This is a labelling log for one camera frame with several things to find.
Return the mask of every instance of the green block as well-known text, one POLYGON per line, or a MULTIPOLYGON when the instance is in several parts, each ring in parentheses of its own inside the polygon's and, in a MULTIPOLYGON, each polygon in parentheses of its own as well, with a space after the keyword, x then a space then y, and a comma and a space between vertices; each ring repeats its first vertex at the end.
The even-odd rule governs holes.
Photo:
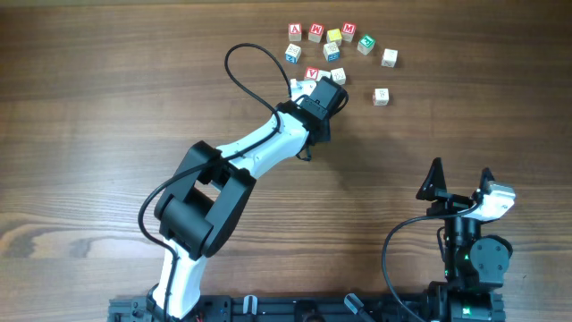
POLYGON ((359 40, 359 43, 366 48, 369 48, 375 44, 375 39, 371 38, 369 35, 365 35, 361 40, 359 40))

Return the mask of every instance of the cube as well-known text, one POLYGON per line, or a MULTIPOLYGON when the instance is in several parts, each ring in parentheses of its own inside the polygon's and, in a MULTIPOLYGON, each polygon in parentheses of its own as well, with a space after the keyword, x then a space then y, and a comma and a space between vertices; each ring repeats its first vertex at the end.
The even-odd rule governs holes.
POLYGON ((304 74, 304 81, 317 81, 319 69, 314 67, 307 67, 306 73, 304 74))
POLYGON ((288 39, 290 41, 302 41, 302 24, 291 23, 288 25, 288 39))
POLYGON ((350 22, 344 22, 341 28, 341 38, 344 41, 351 42, 356 34, 356 25, 350 22))
POLYGON ((369 54, 369 52, 372 51, 372 49, 374 49, 374 45, 375 45, 375 39, 373 39, 369 35, 365 35, 364 37, 361 38, 361 40, 359 40, 359 43, 357 44, 357 50, 360 53, 367 55, 369 54))
POLYGON ((289 44, 286 49, 286 60, 295 64, 298 62, 300 55, 302 54, 302 48, 289 44))
POLYGON ((390 91, 387 89, 375 89, 374 106, 386 106, 390 101, 390 91))
POLYGON ((332 70, 332 81, 343 85, 346 83, 346 73, 343 71, 343 68, 338 68, 332 70))
POLYGON ((322 35, 324 34, 324 26, 317 23, 312 23, 310 31, 307 34, 307 39, 319 43, 322 41, 322 35))
POLYGON ((327 72, 327 71, 322 71, 322 70, 320 70, 320 72, 318 72, 318 81, 320 81, 320 80, 322 79, 322 77, 331 78, 331 77, 332 77, 332 73, 331 73, 331 72, 327 72))
POLYGON ((382 66, 394 67, 397 62, 397 50, 387 49, 383 51, 382 66))
POLYGON ((328 43, 324 45, 324 57, 327 62, 333 62, 340 58, 340 49, 336 43, 328 43))
POLYGON ((327 42, 334 42, 336 45, 341 45, 341 32, 339 29, 335 30, 328 30, 328 34, 326 35, 327 42))

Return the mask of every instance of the wooden table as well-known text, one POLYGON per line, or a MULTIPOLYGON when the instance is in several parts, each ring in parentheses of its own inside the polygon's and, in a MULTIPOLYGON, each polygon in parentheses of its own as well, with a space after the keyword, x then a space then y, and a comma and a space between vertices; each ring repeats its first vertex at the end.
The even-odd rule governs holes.
MULTIPOLYGON (((343 67, 350 101, 310 163, 289 159, 257 183, 210 259, 204 294, 385 292, 380 252, 434 157, 450 191, 469 194, 489 166, 517 204, 484 233, 512 242, 501 289, 509 321, 572 314, 570 2, 381 1, 193 4, 0 11, 0 320, 101 321, 108 300, 158 281, 164 252, 136 214, 190 145, 250 133, 268 111, 223 68, 240 42, 268 48, 291 78, 343 67), (283 52, 289 22, 357 24, 327 63, 323 44, 283 52), (383 48, 399 50, 381 67, 383 48), (372 106, 375 88, 391 102, 372 106)), ((272 104, 287 99, 272 61, 241 49, 231 68, 272 104)), ((149 214, 149 229, 158 224, 149 214)), ((442 280, 441 222, 398 233, 399 291, 442 280)))

